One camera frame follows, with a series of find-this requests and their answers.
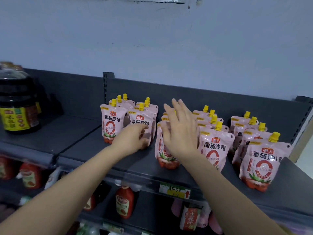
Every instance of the yellow spout cap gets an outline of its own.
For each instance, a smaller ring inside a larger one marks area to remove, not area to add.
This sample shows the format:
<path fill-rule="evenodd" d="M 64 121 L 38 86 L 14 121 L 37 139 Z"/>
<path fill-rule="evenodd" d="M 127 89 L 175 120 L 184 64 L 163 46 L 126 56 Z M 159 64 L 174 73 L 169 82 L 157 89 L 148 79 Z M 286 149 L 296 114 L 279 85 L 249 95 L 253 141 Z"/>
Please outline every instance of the yellow spout cap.
<path fill-rule="evenodd" d="M 258 127 L 259 131 L 264 131 L 265 130 L 265 123 L 260 123 Z"/>
<path fill-rule="evenodd" d="M 249 124 L 255 125 L 256 124 L 256 117 L 252 116 L 250 121 L 249 121 Z"/>
<path fill-rule="evenodd" d="M 248 119 L 250 117 L 250 111 L 246 111 L 244 114 L 244 118 Z"/>
<path fill-rule="evenodd" d="M 217 122 L 217 115 L 213 115 L 212 118 L 211 118 L 210 123 L 211 124 L 216 124 L 216 122 Z"/>
<path fill-rule="evenodd" d="M 277 142 L 279 136 L 280 136 L 280 133 L 278 133 L 278 132 L 273 132 L 272 135 L 269 136 L 268 141 L 269 141 L 269 142 Z"/>
<path fill-rule="evenodd" d="M 111 106 L 116 106 L 116 99 L 115 98 L 112 99 Z"/>
<path fill-rule="evenodd" d="M 209 110 L 209 106 L 204 106 L 204 108 L 203 108 L 203 112 L 207 113 L 207 112 L 208 112 L 208 110 Z"/>
<path fill-rule="evenodd" d="M 216 126 L 215 126 L 214 129 L 217 130 L 217 131 L 221 131 L 221 129 L 222 129 L 222 122 L 218 121 L 216 123 Z"/>
<path fill-rule="evenodd" d="M 121 95 L 117 96 L 117 102 L 122 103 L 122 96 Z"/>
<path fill-rule="evenodd" d="M 147 99 L 145 99 L 145 104 L 144 104 L 145 107 L 149 107 L 149 101 Z"/>
<path fill-rule="evenodd" d="M 139 110 L 144 111 L 145 107 L 143 106 L 143 103 L 139 103 Z"/>
<path fill-rule="evenodd" d="M 209 117 L 213 117 L 215 110 L 210 110 Z"/>

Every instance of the hand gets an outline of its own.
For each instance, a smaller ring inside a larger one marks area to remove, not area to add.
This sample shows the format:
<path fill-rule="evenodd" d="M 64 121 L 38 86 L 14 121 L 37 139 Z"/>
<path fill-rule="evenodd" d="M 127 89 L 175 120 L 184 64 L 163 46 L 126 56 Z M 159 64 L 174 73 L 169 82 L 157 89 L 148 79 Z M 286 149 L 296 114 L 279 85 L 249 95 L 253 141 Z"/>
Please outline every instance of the hand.
<path fill-rule="evenodd" d="M 145 124 L 128 125 L 114 138 L 111 146 L 123 157 L 144 149 L 149 145 L 148 139 L 142 138 L 145 129 L 148 129 Z"/>
<path fill-rule="evenodd" d="M 164 104 L 171 125 L 171 132 L 166 124 L 161 124 L 165 146 L 178 160 L 197 154 L 198 137 L 196 120 L 182 100 L 173 99 L 171 108 Z"/>

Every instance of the price tag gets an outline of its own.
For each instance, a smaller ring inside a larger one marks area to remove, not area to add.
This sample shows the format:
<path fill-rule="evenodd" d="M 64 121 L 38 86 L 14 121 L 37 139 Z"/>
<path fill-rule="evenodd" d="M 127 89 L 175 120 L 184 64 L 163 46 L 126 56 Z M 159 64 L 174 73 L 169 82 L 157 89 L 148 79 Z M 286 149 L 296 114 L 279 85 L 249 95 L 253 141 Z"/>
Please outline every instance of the price tag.
<path fill-rule="evenodd" d="M 108 223 L 103 223 L 102 227 L 105 230 L 107 230 L 107 231 L 114 232 L 114 233 L 117 233 L 117 234 L 121 234 L 122 235 L 124 233 L 124 229 L 123 228 L 116 227 L 116 226 L 108 224 Z"/>
<path fill-rule="evenodd" d="M 160 193 L 168 194 L 182 199 L 189 199 L 191 190 L 185 187 L 176 186 L 168 183 L 160 183 Z"/>

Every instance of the forearm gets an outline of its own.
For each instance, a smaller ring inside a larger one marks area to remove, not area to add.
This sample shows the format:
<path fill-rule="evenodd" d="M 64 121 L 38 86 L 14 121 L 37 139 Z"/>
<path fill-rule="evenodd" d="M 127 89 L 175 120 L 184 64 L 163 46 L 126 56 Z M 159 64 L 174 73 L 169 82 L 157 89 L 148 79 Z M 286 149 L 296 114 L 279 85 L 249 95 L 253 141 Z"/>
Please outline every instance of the forearm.
<path fill-rule="evenodd" d="M 107 172 L 122 158 L 117 154 L 106 147 L 18 209 L 0 225 L 0 233 L 65 234 Z"/>
<path fill-rule="evenodd" d="M 197 153 L 194 157 L 182 161 L 182 164 L 202 189 L 226 235 L 286 234 L 221 175 L 203 155 Z"/>

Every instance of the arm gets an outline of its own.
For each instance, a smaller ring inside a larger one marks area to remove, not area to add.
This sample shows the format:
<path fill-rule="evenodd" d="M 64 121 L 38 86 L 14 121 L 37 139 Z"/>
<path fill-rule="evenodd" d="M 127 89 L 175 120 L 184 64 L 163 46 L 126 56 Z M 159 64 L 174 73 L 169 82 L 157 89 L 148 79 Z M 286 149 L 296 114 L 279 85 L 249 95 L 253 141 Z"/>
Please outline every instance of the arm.
<path fill-rule="evenodd" d="M 127 126 L 90 160 L 41 192 L 0 224 L 2 235 L 65 234 L 111 167 L 147 144 L 145 125 Z"/>
<path fill-rule="evenodd" d="M 164 143 L 201 188 L 223 232 L 226 235 L 286 235 L 198 152 L 197 127 L 192 113 L 182 100 L 173 99 L 172 103 L 177 116 L 173 108 L 164 105 L 171 124 L 171 132 L 162 126 Z"/>

